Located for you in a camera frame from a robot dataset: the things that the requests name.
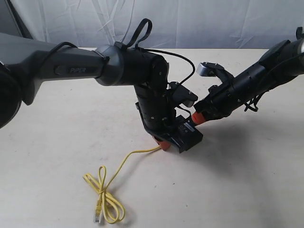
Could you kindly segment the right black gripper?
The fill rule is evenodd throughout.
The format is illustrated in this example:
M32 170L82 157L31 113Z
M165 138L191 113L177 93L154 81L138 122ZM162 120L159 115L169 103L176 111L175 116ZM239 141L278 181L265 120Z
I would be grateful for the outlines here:
M204 99L198 101L194 105L194 109L196 112L191 115L191 120L195 126L211 120L219 120L228 117L232 113L229 110L221 110L219 107L216 107L215 104L213 104L210 95L207 95Z

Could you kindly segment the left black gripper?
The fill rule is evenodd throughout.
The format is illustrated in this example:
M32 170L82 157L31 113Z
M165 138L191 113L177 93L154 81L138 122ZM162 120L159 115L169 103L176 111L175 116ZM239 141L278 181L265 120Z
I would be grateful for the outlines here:
M174 128L177 126L176 118L142 116L142 123L146 132L153 137L163 151L168 151L171 146L176 148L172 138Z

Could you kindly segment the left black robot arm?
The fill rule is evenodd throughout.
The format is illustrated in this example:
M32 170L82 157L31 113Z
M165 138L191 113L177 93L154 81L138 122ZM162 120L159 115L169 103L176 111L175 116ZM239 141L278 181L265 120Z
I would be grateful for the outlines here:
M93 78L103 86L133 86L145 130L161 146L185 151L182 118L167 88L163 56L105 45L90 51L69 42L58 45L2 33L0 36L0 124L7 125L22 103L31 105L43 82Z

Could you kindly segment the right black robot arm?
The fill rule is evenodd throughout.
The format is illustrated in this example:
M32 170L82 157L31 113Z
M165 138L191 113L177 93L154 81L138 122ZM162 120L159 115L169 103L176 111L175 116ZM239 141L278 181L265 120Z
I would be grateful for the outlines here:
M218 77L220 85L209 88L209 94L194 105L192 121L200 125L228 117L244 105L256 112L264 93L286 84L304 73L304 40L284 40L270 48L256 63L233 76L223 66L210 62L199 64L198 74Z

